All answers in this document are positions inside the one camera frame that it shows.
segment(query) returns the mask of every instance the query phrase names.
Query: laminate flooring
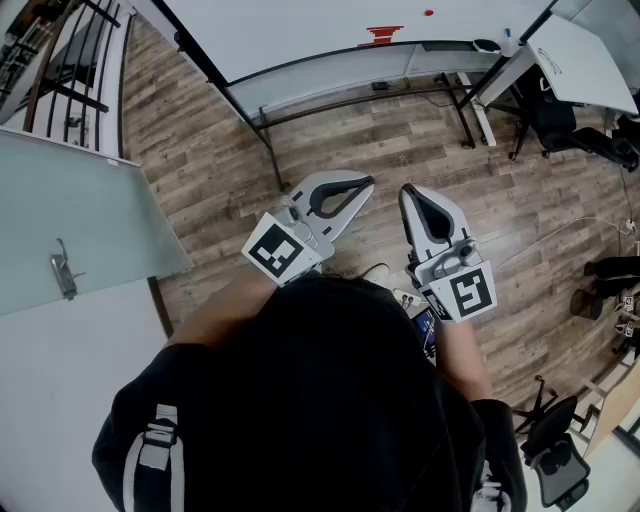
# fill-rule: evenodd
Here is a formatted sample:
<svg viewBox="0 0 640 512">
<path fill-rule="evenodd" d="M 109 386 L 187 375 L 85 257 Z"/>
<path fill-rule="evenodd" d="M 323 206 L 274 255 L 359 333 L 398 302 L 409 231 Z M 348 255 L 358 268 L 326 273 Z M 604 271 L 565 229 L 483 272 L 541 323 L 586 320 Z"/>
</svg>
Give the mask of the laminate flooring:
<svg viewBox="0 0 640 512">
<path fill-rule="evenodd" d="M 429 79 L 415 81 L 426 83 Z M 369 88 L 270 115 L 360 94 L 370 94 Z M 387 285 L 408 291 L 400 186 L 424 185 L 456 201 L 483 257 L 494 269 L 504 263 L 494 274 L 498 307 L 474 321 L 496 395 L 511 405 L 526 402 L 536 391 L 536 374 L 561 394 L 576 392 L 580 384 L 568 372 L 594 378 L 614 361 L 617 315 L 611 299 L 598 321 L 572 317 L 569 300 L 577 288 L 589 285 L 581 277 L 584 263 L 616 256 L 619 237 L 611 226 L 593 220 L 554 232 L 580 217 L 613 223 L 628 217 L 619 168 L 580 151 L 544 159 L 533 133 L 518 161 L 511 162 L 507 154 L 515 120 L 493 110 L 488 115 L 497 147 L 479 142 L 469 110 L 478 148 L 462 149 L 464 132 L 449 102 L 445 93 L 406 96 L 277 126 L 270 133 L 283 179 L 295 185 L 310 173 L 332 169 L 373 175 L 375 192 L 336 241 L 327 267 L 355 276 L 385 262 L 392 272 Z M 576 114 L 580 125 L 602 129 L 597 109 L 576 109 Z M 123 135 L 125 157 L 142 166 L 195 264 L 160 282 L 171 321 L 179 324 L 247 264 L 240 249 L 262 213 L 279 204 L 269 157 L 219 94 L 141 16 L 133 22 L 127 49 Z M 623 176 L 637 204 L 640 178 L 626 171 Z M 625 253 L 632 251 L 632 238 L 623 236 L 621 246 Z"/>
</svg>

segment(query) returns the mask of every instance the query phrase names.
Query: black chair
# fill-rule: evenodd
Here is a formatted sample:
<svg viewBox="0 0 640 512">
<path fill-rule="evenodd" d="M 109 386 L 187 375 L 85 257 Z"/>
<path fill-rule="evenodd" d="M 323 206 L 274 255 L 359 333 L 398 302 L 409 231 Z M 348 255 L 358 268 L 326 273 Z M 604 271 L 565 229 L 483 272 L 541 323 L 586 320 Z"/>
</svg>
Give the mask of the black chair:
<svg viewBox="0 0 640 512">
<path fill-rule="evenodd" d="M 529 127 L 538 135 L 545 148 L 542 156 L 567 149 L 581 149 L 595 153 L 607 160 L 624 166 L 629 171 L 638 167 L 639 158 L 635 152 L 618 152 L 612 139 L 594 128 L 581 128 L 576 131 L 576 118 L 571 103 L 559 101 L 551 90 L 543 91 L 541 84 L 548 86 L 540 67 L 536 64 L 524 73 L 512 86 L 511 93 L 519 109 L 500 104 L 491 104 L 496 108 L 520 117 L 518 121 L 518 141 L 515 151 L 509 158 L 515 161 Z"/>
<path fill-rule="evenodd" d="M 575 415 L 578 405 L 575 396 L 555 403 L 558 395 L 553 392 L 552 398 L 542 405 L 544 379 L 537 376 L 536 380 L 540 381 L 540 389 L 533 410 L 514 410 L 514 414 L 526 418 L 516 432 L 530 426 L 527 440 L 520 449 L 525 464 L 538 475 L 542 505 L 567 510 L 587 493 L 591 473 L 567 430 L 573 419 L 583 423 L 584 429 L 590 418 L 583 420 Z"/>
</svg>

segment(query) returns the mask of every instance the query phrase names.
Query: smartphone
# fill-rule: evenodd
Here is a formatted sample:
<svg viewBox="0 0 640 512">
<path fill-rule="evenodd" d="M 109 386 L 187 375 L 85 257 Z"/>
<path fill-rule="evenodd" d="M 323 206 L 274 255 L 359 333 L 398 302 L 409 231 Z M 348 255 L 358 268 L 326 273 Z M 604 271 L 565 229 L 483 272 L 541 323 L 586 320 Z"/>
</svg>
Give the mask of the smartphone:
<svg viewBox="0 0 640 512">
<path fill-rule="evenodd" d="M 427 306 L 422 312 L 418 313 L 413 322 L 422 333 L 422 350 L 424 355 L 429 358 L 436 356 L 436 314 L 431 306 Z"/>
</svg>

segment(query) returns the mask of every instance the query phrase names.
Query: red sticker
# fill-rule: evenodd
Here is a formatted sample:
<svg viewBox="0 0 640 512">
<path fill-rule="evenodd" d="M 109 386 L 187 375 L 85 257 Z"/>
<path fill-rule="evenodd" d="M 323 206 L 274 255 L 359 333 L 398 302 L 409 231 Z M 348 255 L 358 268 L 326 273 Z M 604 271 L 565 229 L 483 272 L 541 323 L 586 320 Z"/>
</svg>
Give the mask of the red sticker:
<svg viewBox="0 0 640 512">
<path fill-rule="evenodd" d="M 404 28 L 404 26 L 391 27 L 369 27 L 367 30 L 373 34 L 372 43 L 359 44 L 358 46 L 372 46 L 374 44 L 389 44 L 393 33 Z"/>
</svg>

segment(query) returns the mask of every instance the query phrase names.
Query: white cable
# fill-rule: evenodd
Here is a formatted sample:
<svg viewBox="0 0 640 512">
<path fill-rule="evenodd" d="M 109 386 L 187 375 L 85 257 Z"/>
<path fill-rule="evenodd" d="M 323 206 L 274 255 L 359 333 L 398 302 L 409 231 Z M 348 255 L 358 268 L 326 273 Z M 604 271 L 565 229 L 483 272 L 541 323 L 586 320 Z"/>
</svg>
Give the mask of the white cable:
<svg viewBox="0 0 640 512">
<path fill-rule="evenodd" d="M 556 229 L 555 231 L 553 231 L 552 233 L 549 233 L 547 236 L 542 237 L 540 240 L 537 240 L 536 242 L 532 243 L 529 247 L 527 247 L 526 249 L 523 249 L 522 251 L 520 251 L 517 254 L 514 254 L 513 256 L 511 256 L 510 258 L 507 258 L 506 260 L 504 260 L 502 263 L 500 263 L 500 265 L 498 265 L 496 268 L 493 269 L 494 272 L 497 272 L 498 270 L 500 270 L 501 267 L 503 267 L 504 265 L 506 265 L 507 263 L 509 263 L 511 260 L 514 260 L 515 258 L 517 258 L 518 256 L 520 256 L 521 254 L 524 254 L 525 252 L 527 252 L 529 249 L 531 249 L 532 247 L 538 245 L 540 242 L 543 242 L 544 240 L 546 240 L 547 238 L 552 237 L 553 235 L 555 235 L 556 233 L 558 233 L 559 231 L 562 231 L 564 228 L 566 228 L 567 226 L 570 226 L 571 224 L 573 224 L 574 222 L 578 222 L 579 220 L 599 220 L 602 222 L 606 222 L 607 224 L 609 224 L 610 226 L 613 226 L 614 228 L 616 228 L 620 233 L 622 233 L 623 235 L 629 235 L 633 232 L 632 229 L 630 229 L 629 231 L 622 231 L 620 229 L 619 225 L 614 224 L 613 222 L 609 222 L 606 219 L 601 219 L 600 217 L 580 217 L 579 219 L 575 219 L 572 220 L 571 222 L 568 222 L 567 224 L 565 224 L 564 226 Z"/>
</svg>

